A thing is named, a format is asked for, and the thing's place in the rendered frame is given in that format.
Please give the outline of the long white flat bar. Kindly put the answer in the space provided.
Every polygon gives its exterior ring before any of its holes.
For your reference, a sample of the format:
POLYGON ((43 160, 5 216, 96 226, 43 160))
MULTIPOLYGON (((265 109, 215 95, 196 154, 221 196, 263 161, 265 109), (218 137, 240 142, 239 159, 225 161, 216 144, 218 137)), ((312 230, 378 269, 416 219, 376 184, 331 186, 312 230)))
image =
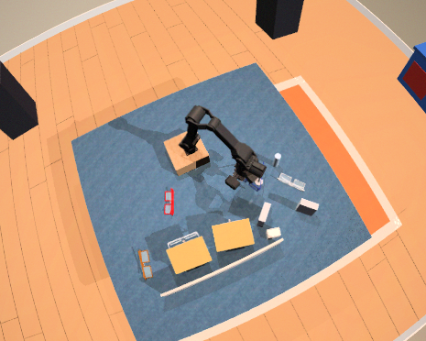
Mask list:
POLYGON ((277 241, 277 242, 273 243, 272 245, 270 245, 270 246, 268 246, 268 247, 265 247, 265 248, 263 248, 263 249, 261 249, 261 250, 259 250, 259 251, 255 252, 255 253, 253 253, 253 254, 251 254, 251 255, 249 255, 249 256, 247 256, 247 257, 245 257, 245 258, 242 258, 242 259, 238 260, 238 261, 237 261, 236 263, 234 263, 234 264, 230 264, 230 265, 228 265, 228 266, 226 266, 226 267, 224 267, 224 268, 222 268, 222 269, 220 269, 220 270, 217 270, 217 271, 215 271, 215 272, 213 272, 213 273, 211 273, 211 274, 209 274, 209 275, 205 275, 204 277, 202 277, 202 278, 200 278, 200 279, 198 279, 198 280, 195 280, 195 281, 193 281, 193 282, 189 282, 189 283, 187 283, 187 284, 185 284, 185 285, 182 285, 182 286, 180 286, 179 288, 176 288, 176 289, 174 289, 174 290, 172 290, 172 291, 164 292, 163 294, 160 294, 160 296, 161 296, 161 297, 169 296, 169 295, 171 295, 171 294, 173 294, 173 293, 175 293, 175 292, 179 292, 179 291, 181 291, 181 290, 183 290, 183 289, 185 290, 186 288, 188 288, 188 287, 190 287, 190 286, 193 286, 193 285, 195 285, 196 283, 200 283, 200 282, 202 282, 202 281, 208 280, 208 279, 210 279, 211 277, 213 277, 213 276, 215 276, 215 275, 219 275, 220 273, 222 273, 222 272, 224 272, 224 271, 226 271, 226 270, 230 270, 230 269, 232 269, 232 268, 236 267, 237 265, 239 265, 239 264, 241 264, 241 263, 243 263, 243 262, 245 262, 245 261, 248 261, 248 260, 250 260, 250 259, 253 259, 254 257, 256 257, 256 256, 258 256, 258 255, 260 255, 260 254, 262 254, 262 253, 264 253, 264 252, 268 251, 270 248, 273 248, 274 246, 276 246, 276 245, 280 244, 282 241, 283 241, 283 238, 282 238, 281 240, 279 240, 279 241, 277 241))

